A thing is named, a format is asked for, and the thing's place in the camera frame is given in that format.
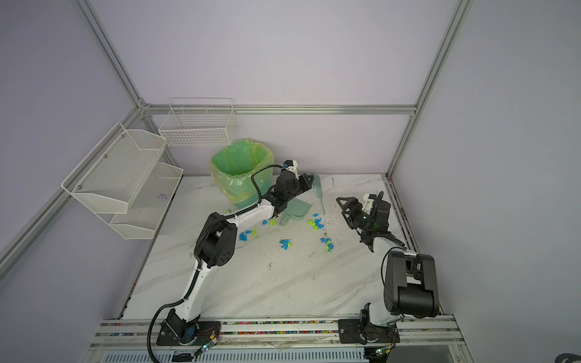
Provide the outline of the green plastic dustpan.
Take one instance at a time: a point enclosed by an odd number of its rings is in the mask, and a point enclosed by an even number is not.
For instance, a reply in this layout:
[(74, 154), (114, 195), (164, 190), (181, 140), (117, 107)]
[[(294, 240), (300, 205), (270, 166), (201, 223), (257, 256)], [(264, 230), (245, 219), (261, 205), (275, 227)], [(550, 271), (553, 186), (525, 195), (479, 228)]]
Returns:
[(301, 220), (310, 211), (312, 204), (300, 199), (293, 199), (287, 203), (286, 209), (281, 213), (279, 223), (281, 226), (286, 225), (291, 219)]

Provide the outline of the green hand brush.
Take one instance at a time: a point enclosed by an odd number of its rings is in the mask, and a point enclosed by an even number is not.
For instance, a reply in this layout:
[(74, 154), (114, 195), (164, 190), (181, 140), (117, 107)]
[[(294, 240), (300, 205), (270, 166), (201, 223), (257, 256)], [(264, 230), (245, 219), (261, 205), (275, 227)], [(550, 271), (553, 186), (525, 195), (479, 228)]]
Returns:
[(325, 204), (324, 204), (324, 201), (323, 201), (322, 182), (321, 182), (321, 179), (320, 179), (320, 176), (319, 175), (314, 174), (313, 177), (314, 177), (314, 180), (313, 180), (313, 189), (314, 189), (315, 194), (316, 194), (316, 196), (317, 196), (317, 198), (319, 200), (320, 207), (321, 207), (321, 210), (322, 210), (322, 215), (324, 216), (325, 215)]

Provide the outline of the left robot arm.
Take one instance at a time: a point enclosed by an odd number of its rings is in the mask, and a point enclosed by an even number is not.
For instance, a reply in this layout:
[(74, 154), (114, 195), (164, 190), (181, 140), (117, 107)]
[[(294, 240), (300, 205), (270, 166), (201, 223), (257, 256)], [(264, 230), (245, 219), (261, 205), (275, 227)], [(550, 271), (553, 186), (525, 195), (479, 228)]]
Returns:
[(169, 312), (160, 324), (156, 341), (159, 346), (190, 346), (201, 343), (204, 336), (218, 333), (219, 322), (208, 330), (198, 324), (213, 273), (232, 259), (240, 233), (264, 220), (275, 219), (287, 209), (290, 201), (313, 188), (313, 174), (300, 175), (295, 166), (287, 164), (277, 167), (280, 174), (264, 195), (255, 176), (251, 176), (257, 202), (227, 215), (212, 213), (208, 216), (195, 242), (195, 267), (185, 292), (178, 301), (164, 304), (154, 313), (148, 327), (148, 349), (151, 349), (154, 325), (166, 309)]

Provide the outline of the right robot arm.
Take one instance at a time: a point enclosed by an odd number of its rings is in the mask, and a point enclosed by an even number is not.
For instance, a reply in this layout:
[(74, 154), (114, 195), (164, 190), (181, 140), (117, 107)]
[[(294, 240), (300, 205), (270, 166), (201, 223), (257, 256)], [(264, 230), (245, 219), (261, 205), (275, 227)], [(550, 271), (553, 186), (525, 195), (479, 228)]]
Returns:
[(383, 193), (368, 194), (364, 201), (337, 198), (347, 225), (359, 241), (381, 257), (381, 299), (368, 302), (358, 319), (341, 319), (341, 343), (390, 343), (399, 341), (397, 323), (406, 318), (435, 318), (440, 314), (434, 257), (410, 250), (389, 227), (391, 204)]

